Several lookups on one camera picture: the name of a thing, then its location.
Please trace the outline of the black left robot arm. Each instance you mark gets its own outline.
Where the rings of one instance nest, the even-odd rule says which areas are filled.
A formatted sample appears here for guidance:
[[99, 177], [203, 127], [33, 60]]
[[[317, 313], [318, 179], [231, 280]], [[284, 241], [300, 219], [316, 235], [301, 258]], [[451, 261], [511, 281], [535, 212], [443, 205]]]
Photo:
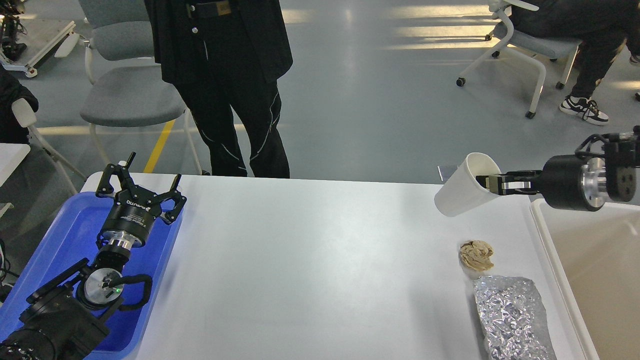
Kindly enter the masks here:
[[156, 193], [128, 160], [74, 195], [1, 308], [3, 360], [115, 359], [139, 342], [181, 223], [181, 174]]

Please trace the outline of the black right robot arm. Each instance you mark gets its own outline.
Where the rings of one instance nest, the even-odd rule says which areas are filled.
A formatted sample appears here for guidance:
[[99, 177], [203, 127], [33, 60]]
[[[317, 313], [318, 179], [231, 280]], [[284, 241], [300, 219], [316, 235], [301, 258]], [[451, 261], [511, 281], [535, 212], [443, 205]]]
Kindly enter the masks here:
[[558, 210], [596, 212], [606, 202], [630, 202], [640, 166], [639, 126], [631, 132], [592, 134], [572, 154], [551, 157], [542, 170], [475, 176], [499, 196], [540, 194]]

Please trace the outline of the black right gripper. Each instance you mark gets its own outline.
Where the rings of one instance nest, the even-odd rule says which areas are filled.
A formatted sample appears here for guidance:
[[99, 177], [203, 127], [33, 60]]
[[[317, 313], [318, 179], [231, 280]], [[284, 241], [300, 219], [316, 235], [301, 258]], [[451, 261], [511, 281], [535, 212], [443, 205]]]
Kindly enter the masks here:
[[610, 200], [600, 157], [556, 155], [542, 170], [476, 175], [476, 181], [498, 196], [542, 194], [550, 207], [560, 210], [596, 212]]

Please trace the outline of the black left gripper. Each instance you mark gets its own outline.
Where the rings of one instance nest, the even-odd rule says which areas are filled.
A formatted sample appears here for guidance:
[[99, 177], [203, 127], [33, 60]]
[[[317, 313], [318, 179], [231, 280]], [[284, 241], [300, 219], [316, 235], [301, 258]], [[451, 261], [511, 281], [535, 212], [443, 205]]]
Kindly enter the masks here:
[[[113, 199], [113, 207], [96, 239], [98, 249], [120, 233], [130, 238], [128, 241], [133, 248], [141, 248], [146, 244], [157, 218], [167, 225], [173, 224], [185, 207], [186, 197], [178, 190], [182, 175], [176, 175], [170, 189], [160, 194], [135, 185], [129, 171], [135, 156], [136, 153], [130, 153], [123, 164], [107, 164], [94, 192], [98, 198]], [[114, 175], [121, 189], [117, 193], [111, 183]], [[162, 203], [167, 201], [171, 201], [173, 207], [163, 210]]]

